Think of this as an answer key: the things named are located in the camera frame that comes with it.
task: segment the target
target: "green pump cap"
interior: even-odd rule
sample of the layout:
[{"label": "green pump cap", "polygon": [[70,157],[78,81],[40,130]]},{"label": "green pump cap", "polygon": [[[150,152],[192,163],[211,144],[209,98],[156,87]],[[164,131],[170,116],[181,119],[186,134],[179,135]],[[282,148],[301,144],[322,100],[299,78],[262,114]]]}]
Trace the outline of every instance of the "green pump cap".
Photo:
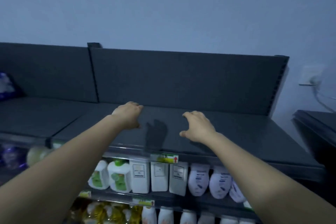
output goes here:
[{"label": "green pump cap", "polygon": [[117,167],[120,167],[122,166],[126,161],[124,159],[117,159],[114,161],[114,164],[117,166]]}]

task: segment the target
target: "bare arm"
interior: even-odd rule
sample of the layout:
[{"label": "bare arm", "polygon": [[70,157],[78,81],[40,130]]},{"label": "bare arm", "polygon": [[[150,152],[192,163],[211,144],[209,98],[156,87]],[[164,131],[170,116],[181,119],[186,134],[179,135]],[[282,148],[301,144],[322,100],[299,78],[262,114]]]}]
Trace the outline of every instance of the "bare arm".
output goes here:
[{"label": "bare arm", "polygon": [[183,114],[180,136],[207,145],[222,161],[263,223],[335,223],[336,208],[215,131],[201,112]]},{"label": "bare arm", "polygon": [[0,187],[3,223],[61,223],[67,210],[123,129],[139,126],[143,106],[128,102]]}]

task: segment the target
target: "wall socket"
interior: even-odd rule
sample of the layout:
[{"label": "wall socket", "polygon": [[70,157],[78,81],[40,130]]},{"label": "wall socket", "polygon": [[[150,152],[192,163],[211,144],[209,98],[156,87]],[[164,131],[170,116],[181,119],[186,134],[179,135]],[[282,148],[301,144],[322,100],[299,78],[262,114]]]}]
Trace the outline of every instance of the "wall socket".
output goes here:
[{"label": "wall socket", "polygon": [[304,66],[301,71],[299,84],[312,86],[313,84],[311,83],[311,79],[313,77],[320,78],[324,69],[325,65]]}]

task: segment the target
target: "power cord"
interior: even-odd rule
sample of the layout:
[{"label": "power cord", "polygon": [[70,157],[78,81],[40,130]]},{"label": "power cord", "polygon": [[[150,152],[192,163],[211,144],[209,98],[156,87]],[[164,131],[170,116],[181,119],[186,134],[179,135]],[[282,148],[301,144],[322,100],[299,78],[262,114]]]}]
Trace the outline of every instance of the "power cord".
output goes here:
[{"label": "power cord", "polygon": [[320,99],[319,99],[319,94],[323,97],[326,97],[326,98],[330,98],[330,99],[334,99],[336,100],[336,98],[333,98],[333,97],[328,97],[328,96],[325,96],[323,94],[320,93],[320,85],[321,85],[321,80],[319,80],[316,76],[312,77],[310,79],[310,83],[313,85],[313,95],[316,99],[316,101],[321,105],[323,106],[324,108],[326,108],[327,110],[329,110],[330,112],[333,112],[333,113],[336,113],[336,111],[334,109],[332,109],[331,107],[327,106],[325,103],[323,103]]}]

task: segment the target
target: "wall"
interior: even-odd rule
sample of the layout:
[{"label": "wall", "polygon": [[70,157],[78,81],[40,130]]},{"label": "wall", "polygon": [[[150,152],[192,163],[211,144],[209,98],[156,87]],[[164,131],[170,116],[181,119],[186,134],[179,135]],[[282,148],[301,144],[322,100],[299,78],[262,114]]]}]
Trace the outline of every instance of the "wall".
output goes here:
[{"label": "wall", "polygon": [[[298,86],[303,65],[336,64],[336,0],[0,0],[0,41],[290,56],[273,112],[296,141],[297,109],[324,110]],[[336,103],[328,102],[333,107]]]}]

